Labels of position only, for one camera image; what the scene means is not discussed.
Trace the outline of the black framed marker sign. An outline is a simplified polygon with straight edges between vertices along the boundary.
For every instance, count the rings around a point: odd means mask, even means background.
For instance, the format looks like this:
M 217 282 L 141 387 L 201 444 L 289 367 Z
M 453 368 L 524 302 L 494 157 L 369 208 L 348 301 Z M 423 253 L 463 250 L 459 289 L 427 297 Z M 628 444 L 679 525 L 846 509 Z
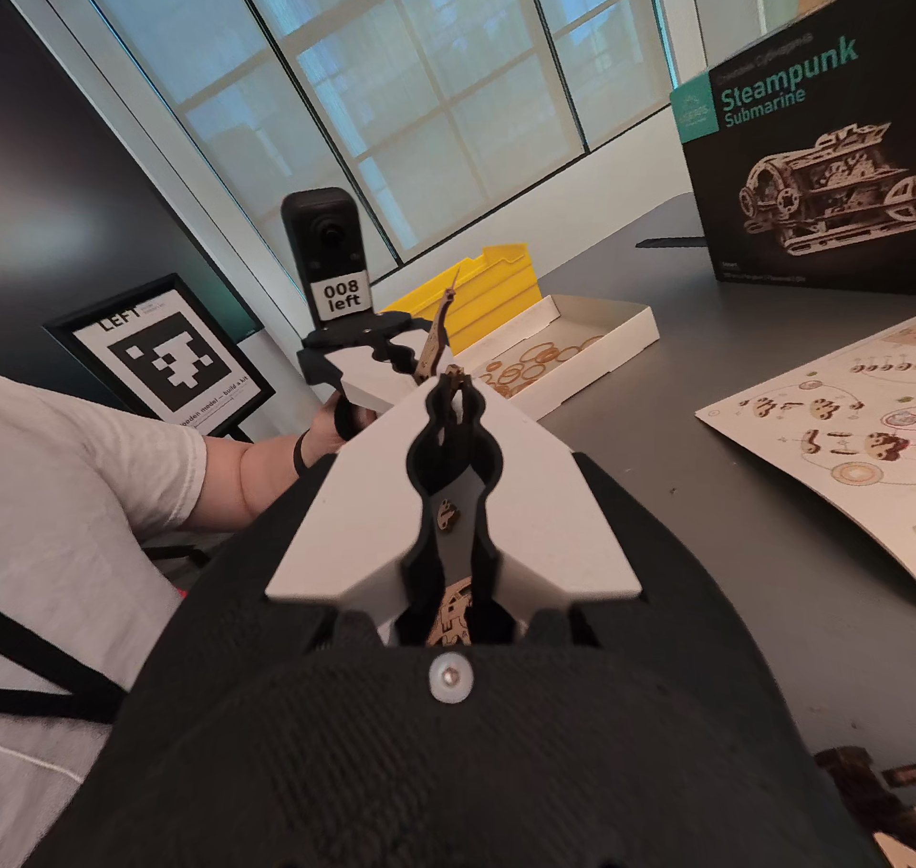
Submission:
M 176 274 L 45 324 L 128 409 L 249 443 L 241 423 L 276 393 Z

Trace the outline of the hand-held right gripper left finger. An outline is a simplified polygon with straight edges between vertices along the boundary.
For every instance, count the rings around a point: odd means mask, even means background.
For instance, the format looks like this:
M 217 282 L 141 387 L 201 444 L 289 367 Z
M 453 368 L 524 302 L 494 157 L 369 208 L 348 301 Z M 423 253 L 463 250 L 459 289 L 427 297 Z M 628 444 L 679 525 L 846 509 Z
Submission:
M 430 379 L 336 454 L 266 589 L 391 625 L 408 601 L 400 564 L 416 544 L 424 502 L 407 476 L 410 446 L 429 424 Z

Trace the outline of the large glass window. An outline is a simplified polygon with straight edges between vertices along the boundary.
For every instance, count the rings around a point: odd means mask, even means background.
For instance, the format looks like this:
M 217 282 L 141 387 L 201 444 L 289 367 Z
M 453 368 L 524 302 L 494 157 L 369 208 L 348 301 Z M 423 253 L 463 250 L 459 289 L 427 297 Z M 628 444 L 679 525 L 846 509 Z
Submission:
M 663 106 L 657 0 L 91 0 L 270 251 L 356 201 L 385 278 Z

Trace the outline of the white cardboard tray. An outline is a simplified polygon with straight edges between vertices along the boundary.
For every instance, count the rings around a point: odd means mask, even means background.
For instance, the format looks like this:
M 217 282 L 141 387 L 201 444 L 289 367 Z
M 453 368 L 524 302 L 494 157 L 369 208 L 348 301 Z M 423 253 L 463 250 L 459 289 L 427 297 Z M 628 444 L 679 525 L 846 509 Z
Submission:
M 521 393 L 506 398 L 533 420 L 552 413 L 591 383 L 622 366 L 658 340 L 650 307 L 633 302 L 553 295 L 522 311 L 455 356 L 458 365 L 477 375 L 494 360 L 513 362 L 535 344 L 560 347 L 591 336 L 600 342 L 548 372 Z

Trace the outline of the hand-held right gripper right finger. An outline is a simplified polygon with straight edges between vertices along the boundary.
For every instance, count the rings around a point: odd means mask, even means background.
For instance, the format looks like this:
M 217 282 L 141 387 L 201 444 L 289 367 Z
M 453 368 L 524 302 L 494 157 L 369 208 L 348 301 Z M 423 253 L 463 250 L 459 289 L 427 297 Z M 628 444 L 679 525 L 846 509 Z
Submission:
M 540 610 L 636 599 L 642 586 L 569 447 L 475 379 L 463 400 L 482 485 L 465 613 L 471 642 L 508 644 Z

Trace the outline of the small plywood parts fret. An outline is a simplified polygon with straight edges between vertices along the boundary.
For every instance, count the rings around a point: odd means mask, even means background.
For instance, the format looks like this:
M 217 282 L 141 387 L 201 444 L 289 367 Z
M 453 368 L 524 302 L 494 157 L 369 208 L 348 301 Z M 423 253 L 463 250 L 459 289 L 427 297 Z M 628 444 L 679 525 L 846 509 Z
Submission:
M 424 343 L 413 372 L 413 379 L 417 384 L 423 384 L 437 373 L 441 356 L 448 344 L 445 318 L 455 298 L 455 285 L 458 276 L 459 271 L 456 270 L 451 285 L 443 292 L 441 301 L 432 320 L 427 340 Z

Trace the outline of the pile of tan rubber bands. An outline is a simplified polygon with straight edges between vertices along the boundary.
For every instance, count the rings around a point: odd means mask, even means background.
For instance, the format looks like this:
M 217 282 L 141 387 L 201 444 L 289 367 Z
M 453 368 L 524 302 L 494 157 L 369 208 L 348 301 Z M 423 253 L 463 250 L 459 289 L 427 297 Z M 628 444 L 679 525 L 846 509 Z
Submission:
M 553 341 L 535 344 L 521 353 L 517 360 L 513 362 L 491 361 L 484 370 L 475 375 L 497 393 L 510 398 L 542 379 L 548 372 L 600 342 L 601 339 L 601 335 L 591 336 L 580 344 L 566 347 L 560 347 Z

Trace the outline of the person's left hand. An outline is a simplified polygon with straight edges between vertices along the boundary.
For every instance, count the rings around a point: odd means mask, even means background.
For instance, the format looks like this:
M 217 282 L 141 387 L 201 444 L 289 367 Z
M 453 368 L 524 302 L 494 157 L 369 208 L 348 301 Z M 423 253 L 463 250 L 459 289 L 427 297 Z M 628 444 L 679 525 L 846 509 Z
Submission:
M 342 436 L 336 424 L 337 405 L 343 400 L 346 413 L 346 426 L 352 431 L 350 436 Z M 354 434 L 366 429 L 376 420 L 374 411 L 351 404 L 339 391 L 334 391 L 329 399 L 318 409 L 309 428 L 311 434 L 307 441 L 311 444 L 313 464 L 325 455 L 340 450 Z

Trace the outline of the illustrated instruction booklet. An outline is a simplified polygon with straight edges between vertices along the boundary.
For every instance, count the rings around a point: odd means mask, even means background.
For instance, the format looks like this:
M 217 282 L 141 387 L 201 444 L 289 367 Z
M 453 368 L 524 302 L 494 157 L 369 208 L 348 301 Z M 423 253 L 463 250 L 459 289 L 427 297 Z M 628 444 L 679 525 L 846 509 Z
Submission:
M 915 319 L 695 415 L 813 490 L 915 574 Z

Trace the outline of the tall stack of yellow bins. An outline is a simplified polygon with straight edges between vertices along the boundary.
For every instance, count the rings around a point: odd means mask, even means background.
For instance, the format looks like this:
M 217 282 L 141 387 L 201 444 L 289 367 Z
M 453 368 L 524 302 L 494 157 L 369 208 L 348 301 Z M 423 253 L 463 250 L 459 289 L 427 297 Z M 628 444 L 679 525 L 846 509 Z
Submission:
M 454 301 L 445 316 L 452 353 L 468 349 L 502 324 L 541 301 L 528 244 L 487 246 L 464 258 L 386 307 L 433 320 L 448 283 Z

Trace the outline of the large plywood parts sheet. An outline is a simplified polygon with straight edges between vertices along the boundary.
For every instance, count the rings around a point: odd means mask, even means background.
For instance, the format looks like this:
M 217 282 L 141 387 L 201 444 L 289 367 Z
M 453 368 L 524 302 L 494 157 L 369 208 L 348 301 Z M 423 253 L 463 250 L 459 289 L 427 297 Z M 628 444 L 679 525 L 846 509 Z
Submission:
M 466 610 L 472 602 L 472 579 L 468 576 L 447 586 L 426 645 L 471 645 Z

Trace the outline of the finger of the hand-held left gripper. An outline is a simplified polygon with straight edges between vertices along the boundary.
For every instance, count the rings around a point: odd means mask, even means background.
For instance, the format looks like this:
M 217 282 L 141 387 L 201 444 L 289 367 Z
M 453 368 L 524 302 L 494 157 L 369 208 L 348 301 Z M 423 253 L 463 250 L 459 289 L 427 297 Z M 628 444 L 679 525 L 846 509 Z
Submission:
M 432 321 L 428 322 L 422 318 L 414 318 L 408 313 L 387 313 L 386 321 L 392 325 L 392 330 L 394 331 L 386 339 L 386 361 L 393 367 L 395 372 L 407 374 L 413 378 L 414 368 L 424 343 L 427 340 Z M 402 342 L 398 339 L 402 335 L 416 332 L 425 333 L 425 339 L 417 348 L 414 348 L 408 345 L 406 342 Z M 437 373 L 440 368 L 443 356 L 450 349 L 451 347 L 448 339 L 448 344 L 445 347 L 438 364 Z
M 335 390 L 351 404 L 377 416 L 383 416 L 418 389 L 411 374 L 397 372 L 390 362 L 374 359 L 372 349 L 341 349 L 328 353 L 326 359 L 340 372 Z

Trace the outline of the person's left forearm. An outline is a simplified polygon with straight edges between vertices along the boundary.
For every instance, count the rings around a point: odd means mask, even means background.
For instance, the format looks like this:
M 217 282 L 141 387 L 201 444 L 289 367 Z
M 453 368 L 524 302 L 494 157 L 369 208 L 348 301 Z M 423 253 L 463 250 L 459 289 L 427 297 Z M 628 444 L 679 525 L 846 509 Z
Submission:
M 204 478 L 186 528 L 235 533 L 251 525 L 298 479 L 292 463 L 297 439 L 243 443 L 206 437 Z

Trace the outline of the partly built wooden model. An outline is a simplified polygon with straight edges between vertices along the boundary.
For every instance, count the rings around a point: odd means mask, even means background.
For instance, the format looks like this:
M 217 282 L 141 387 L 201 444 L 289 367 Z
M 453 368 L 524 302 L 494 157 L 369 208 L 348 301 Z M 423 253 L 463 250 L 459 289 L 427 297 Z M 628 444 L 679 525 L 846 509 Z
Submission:
M 915 764 L 896 766 L 877 775 L 865 748 L 842 746 L 812 757 L 826 771 L 843 805 L 870 834 L 881 833 L 915 849 L 915 811 L 891 789 L 915 785 Z

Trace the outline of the black model kit box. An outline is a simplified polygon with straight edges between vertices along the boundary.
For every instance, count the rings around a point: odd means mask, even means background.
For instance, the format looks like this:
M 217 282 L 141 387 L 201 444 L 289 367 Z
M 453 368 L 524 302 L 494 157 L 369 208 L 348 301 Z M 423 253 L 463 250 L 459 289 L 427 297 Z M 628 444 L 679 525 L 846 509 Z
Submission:
M 914 294 L 915 0 L 832 0 L 670 95 L 718 280 Z

